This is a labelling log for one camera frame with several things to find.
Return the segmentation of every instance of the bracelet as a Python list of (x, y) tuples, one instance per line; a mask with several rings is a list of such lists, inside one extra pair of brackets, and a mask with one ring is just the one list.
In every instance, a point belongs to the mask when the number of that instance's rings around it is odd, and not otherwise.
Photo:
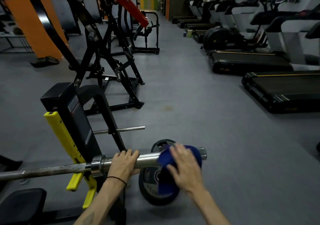
[(115, 176), (108, 176), (107, 178), (116, 178), (116, 179), (118, 179), (118, 180), (122, 181), (122, 182), (124, 183), (124, 185), (125, 185), (126, 187), (128, 187), (127, 183), (126, 183), (126, 182), (124, 182), (122, 179), (120, 179), (120, 178), (118, 178), (118, 177), (115, 177)]

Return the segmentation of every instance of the gym floor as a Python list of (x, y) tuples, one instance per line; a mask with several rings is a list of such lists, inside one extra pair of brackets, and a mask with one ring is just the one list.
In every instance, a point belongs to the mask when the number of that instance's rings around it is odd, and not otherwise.
[[(200, 45), (159, 17), (160, 54), (135, 54), (146, 83), (139, 87), (138, 98), (145, 105), (140, 110), (113, 112), (119, 128), (146, 126), (121, 133), (126, 147), (147, 153), (165, 138), (205, 147), (205, 185), (234, 225), (320, 224), (320, 155), (315, 150), (320, 142), (320, 113), (266, 112), (242, 88), (241, 77), (212, 73)], [(104, 32), (106, 25), (99, 28)], [(148, 44), (154, 47), (155, 31), (151, 35)], [(144, 38), (137, 42), (143, 46)], [(82, 58), (84, 36), (71, 36), (69, 44), (76, 58)], [(69, 164), (71, 159), (43, 117), (40, 97), (58, 82), (72, 82), (75, 73), (66, 61), (35, 69), (29, 64), (34, 59), (33, 54), (0, 57), (1, 155), (23, 160), (23, 168)], [(106, 62), (102, 65), (106, 74), (113, 73)], [(110, 105), (128, 100), (116, 82), (106, 94)], [(107, 128), (101, 115), (89, 120), (93, 130)], [(107, 156), (117, 151), (111, 136), (96, 138)], [(87, 186), (82, 182), (77, 192), (68, 192), (70, 178), (34, 178), (26, 185), (13, 181), (1, 198), (15, 190), (40, 187), (48, 192), (45, 211), (81, 206)], [(126, 208), (127, 224), (205, 224), (185, 194), (166, 207), (150, 205), (139, 191), (138, 176), (127, 190)]]

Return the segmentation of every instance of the blue towel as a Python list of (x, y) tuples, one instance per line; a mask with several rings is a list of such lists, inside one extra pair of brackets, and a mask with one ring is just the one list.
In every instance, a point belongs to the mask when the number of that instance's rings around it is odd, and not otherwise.
[[(195, 156), (198, 165), (202, 167), (202, 158), (200, 152), (197, 148), (193, 146), (185, 146), (187, 149), (190, 149)], [(177, 168), (177, 164), (174, 162), (174, 159), (170, 153), (170, 145), (166, 145), (166, 149), (160, 154), (158, 158), (158, 163), (162, 166), (162, 170), (159, 175), (159, 184), (158, 184), (158, 194), (159, 195), (168, 195), (172, 193), (178, 193), (179, 187), (174, 182), (173, 177), (171, 176), (167, 165), (171, 164)]]

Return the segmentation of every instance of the yellow safety arm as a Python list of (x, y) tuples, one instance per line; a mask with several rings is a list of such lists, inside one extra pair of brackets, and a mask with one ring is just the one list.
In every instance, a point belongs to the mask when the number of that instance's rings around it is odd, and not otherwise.
[[(51, 126), (54, 134), (58, 137), (61, 145), (66, 150), (67, 154), (72, 158), (75, 164), (85, 163), (85, 159), (82, 157), (78, 148), (76, 147), (70, 133), (68, 132), (66, 126), (64, 125), (60, 115), (58, 112), (47, 112), (44, 114), (47, 119), (49, 125)], [(79, 187), (79, 184), (84, 177), (83, 173), (73, 174), (68, 186), (67, 190), (76, 191)], [(85, 202), (82, 206), (83, 209), (86, 209), (90, 203), (92, 202), (94, 195), (97, 191), (97, 181), (90, 175), (88, 178), (85, 177), (85, 181), (89, 186), (89, 191), (87, 193)]]

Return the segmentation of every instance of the treadmill belt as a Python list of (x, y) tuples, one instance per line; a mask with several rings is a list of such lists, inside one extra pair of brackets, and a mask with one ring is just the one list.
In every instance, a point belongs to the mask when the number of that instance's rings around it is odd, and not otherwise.
[(261, 65), (290, 65), (290, 61), (281, 56), (267, 54), (246, 54), (246, 53), (228, 53), (213, 52), (212, 58), (216, 61), (225, 60), (227, 62), (242, 62), (247, 64)]
[(320, 75), (258, 77), (252, 81), (270, 95), (320, 93)]

